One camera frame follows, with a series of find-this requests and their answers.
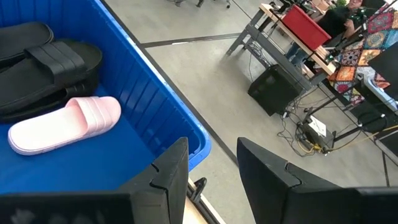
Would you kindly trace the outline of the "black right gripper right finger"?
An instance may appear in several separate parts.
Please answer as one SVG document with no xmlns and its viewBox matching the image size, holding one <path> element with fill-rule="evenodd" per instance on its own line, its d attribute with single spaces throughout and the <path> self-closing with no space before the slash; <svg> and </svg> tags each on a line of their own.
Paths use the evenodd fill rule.
<svg viewBox="0 0 398 224">
<path fill-rule="evenodd" d="M 337 188 L 248 138 L 237 138 L 236 151 L 240 178 L 256 224 L 281 224 L 285 200 L 294 187 Z"/>
</svg>

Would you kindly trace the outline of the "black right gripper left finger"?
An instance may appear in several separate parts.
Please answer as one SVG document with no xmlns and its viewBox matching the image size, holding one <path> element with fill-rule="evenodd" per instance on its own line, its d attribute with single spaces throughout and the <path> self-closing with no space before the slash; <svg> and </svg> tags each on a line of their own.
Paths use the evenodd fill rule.
<svg viewBox="0 0 398 224">
<path fill-rule="evenodd" d="M 120 186 L 134 224 L 182 224 L 188 185 L 188 138 L 177 139 L 141 173 Z"/>
</svg>

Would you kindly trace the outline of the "pink rubber slide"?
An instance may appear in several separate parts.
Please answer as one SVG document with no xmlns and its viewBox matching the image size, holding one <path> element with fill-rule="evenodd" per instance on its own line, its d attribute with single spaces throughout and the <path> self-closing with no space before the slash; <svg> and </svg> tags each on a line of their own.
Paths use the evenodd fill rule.
<svg viewBox="0 0 398 224">
<path fill-rule="evenodd" d="M 63 108 L 20 121 L 8 130 L 12 149 L 32 156 L 103 134 L 121 117 L 121 105 L 112 96 L 71 98 Z"/>
</svg>

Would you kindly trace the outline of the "black rubber slide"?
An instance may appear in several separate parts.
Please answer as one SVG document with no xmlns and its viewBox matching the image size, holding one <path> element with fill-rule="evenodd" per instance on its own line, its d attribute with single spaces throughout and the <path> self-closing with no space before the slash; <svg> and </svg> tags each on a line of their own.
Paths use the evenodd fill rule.
<svg viewBox="0 0 398 224">
<path fill-rule="evenodd" d="M 24 50 L 25 59 L 0 73 L 0 123 L 29 119 L 91 96 L 98 83 L 102 51 L 70 39 Z"/>
</svg>

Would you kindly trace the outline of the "black mesh sneaker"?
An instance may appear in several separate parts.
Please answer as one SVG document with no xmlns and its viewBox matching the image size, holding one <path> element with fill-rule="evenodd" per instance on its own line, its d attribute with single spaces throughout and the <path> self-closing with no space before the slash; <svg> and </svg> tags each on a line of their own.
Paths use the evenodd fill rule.
<svg viewBox="0 0 398 224">
<path fill-rule="evenodd" d="M 0 28 L 0 70 L 24 59 L 24 50 L 54 39 L 52 29 L 42 22 L 26 22 Z"/>
</svg>

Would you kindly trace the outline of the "blue plastic bin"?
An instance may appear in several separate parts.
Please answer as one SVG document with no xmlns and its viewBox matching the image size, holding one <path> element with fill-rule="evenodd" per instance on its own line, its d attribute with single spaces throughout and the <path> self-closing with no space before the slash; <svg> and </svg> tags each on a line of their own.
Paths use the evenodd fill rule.
<svg viewBox="0 0 398 224">
<path fill-rule="evenodd" d="M 0 194 L 116 189 L 181 137 L 190 169 L 210 153 L 206 129 L 104 0 L 0 0 L 0 27 L 31 21 L 101 49 L 96 95 L 117 98 L 123 114 L 104 134 L 35 156 L 14 152 L 0 124 Z"/>
</svg>

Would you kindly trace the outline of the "black floor box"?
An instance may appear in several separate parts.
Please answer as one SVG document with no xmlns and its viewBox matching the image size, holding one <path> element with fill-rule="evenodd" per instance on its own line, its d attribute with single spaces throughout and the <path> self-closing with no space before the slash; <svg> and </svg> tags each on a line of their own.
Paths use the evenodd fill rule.
<svg viewBox="0 0 398 224">
<path fill-rule="evenodd" d="M 272 116 L 283 115 L 302 91 L 302 85 L 280 65 L 271 65 L 250 85 L 248 94 Z"/>
</svg>

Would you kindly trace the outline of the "light grey plastic case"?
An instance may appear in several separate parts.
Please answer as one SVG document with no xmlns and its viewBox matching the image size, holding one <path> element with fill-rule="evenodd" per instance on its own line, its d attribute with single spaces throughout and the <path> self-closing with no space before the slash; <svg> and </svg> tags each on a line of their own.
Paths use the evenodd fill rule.
<svg viewBox="0 0 398 224">
<path fill-rule="evenodd" d="M 398 115 L 398 101 L 389 96 L 382 88 L 378 87 L 369 75 L 360 73 L 358 75 L 359 92 L 364 97 L 379 100 L 379 104 L 389 108 L 395 115 Z"/>
</svg>

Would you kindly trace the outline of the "red plastic box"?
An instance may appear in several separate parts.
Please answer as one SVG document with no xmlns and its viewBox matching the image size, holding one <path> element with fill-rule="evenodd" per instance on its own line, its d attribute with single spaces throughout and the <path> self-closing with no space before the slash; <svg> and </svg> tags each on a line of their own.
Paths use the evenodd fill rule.
<svg viewBox="0 0 398 224">
<path fill-rule="evenodd" d="M 282 23 L 312 51 L 331 39 L 325 30 L 295 4 L 282 18 Z"/>
</svg>

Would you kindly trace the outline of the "black flat panel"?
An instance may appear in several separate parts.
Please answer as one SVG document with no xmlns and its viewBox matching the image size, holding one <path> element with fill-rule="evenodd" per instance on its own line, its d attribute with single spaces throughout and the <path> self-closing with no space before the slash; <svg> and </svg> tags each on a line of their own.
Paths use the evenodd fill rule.
<svg viewBox="0 0 398 224">
<path fill-rule="evenodd" d="M 368 64 L 390 83 L 386 93 L 398 100 L 398 42 L 374 57 Z"/>
</svg>

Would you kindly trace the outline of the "person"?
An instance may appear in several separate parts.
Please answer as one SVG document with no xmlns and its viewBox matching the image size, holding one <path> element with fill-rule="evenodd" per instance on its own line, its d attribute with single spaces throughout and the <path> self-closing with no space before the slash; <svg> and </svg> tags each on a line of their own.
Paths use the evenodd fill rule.
<svg viewBox="0 0 398 224">
<path fill-rule="evenodd" d="M 353 20 L 350 16 L 359 9 L 364 0 L 349 0 L 345 6 L 336 6 L 327 10 L 324 15 L 320 15 L 314 21 L 331 36 L 331 39 L 323 45 L 328 45 L 333 39 L 338 37 L 348 38 L 356 32 L 356 29 L 362 24 L 363 20 Z M 297 44 L 293 43 L 291 48 L 285 54 L 294 65 L 300 65 L 303 59 L 308 55 Z"/>
</svg>

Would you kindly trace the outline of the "colourful patterned cloth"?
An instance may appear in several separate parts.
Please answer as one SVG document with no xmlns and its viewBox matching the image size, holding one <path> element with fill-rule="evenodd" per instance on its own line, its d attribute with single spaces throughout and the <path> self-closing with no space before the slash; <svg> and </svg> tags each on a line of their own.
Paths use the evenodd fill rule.
<svg viewBox="0 0 398 224">
<path fill-rule="evenodd" d="M 389 8 L 378 12 L 366 23 L 368 29 L 364 39 L 342 50 L 338 56 L 339 67 L 328 77 L 331 89 L 344 105 L 356 105 L 364 97 L 353 86 L 359 74 L 369 75 L 377 86 L 393 98 L 398 98 L 398 74 L 382 75 L 368 65 L 368 62 L 398 42 L 398 11 Z"/>
</svg>

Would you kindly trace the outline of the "office chair base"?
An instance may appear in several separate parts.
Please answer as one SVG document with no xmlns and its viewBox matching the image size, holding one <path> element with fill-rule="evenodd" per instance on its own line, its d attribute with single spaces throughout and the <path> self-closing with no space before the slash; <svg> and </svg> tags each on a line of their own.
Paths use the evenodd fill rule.
<svg viewBox="0 0 398 224">
<path fill-rule="evenodd" d="M 173 2 L 177 7 L 180 7 L 181 3 L 185 2 L 186 0 L 168 0 Z M 196 7 L 202 7 L 205 0 L 196 0 Z M 224 0 L 226 2 L 226 8 L 229 9 L 231 7 L 231 0 Z"/>
</svg>

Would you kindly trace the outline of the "black metal table frame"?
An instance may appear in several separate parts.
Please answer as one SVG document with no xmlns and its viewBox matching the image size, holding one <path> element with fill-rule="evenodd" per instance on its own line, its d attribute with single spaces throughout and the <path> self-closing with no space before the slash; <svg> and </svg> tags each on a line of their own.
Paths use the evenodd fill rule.
<svg viewBox="0 0 398 224">
<path fill-rule="evenodd" d="M 207 179 L 202 177 L 195 182 L 189 178 L 183 224 L 226 224 L 220 214 L 203 195 Z"/>
</svg>

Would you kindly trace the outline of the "wooden table grey frame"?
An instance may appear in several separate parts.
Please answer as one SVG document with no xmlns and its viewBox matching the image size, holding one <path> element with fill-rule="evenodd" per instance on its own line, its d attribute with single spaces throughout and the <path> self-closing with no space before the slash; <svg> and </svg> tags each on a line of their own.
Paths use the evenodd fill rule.
<svg viewBox="0 0 398 224">
<path fill-rule="evenodd" d="M 321 70 L 314 74 L 310 79 L 306 79 L 300 70 L 296 68 L 282 53 L 272 39 L 265 36 L 262 31 L 265 27 L 273 23 L 281 28 L 295 43 L 297 43 L 308 56 L 321 67 Z M 323 47 L 318 47 L 315 51 L 309 49 L 286 25 L 282 22 L 282 16 L 277 13 L 276 8 L 270 4 L 261 4 L 259 10 L 245 26 L 237 39 L 226 51 L 226 55 L 231 55 L 238 46 L 242 45 L 246 50 L 255 55 L 251 43 L 258 43 L 271 58 L 277 62 L 286 72 L 287 77 L 301 84 L 302 88 L 309 91 L 313 86 L 321 83 L 327 76 L 333 74 L 336 66 L 326 61 L 327 51 Z"/>
</svg>

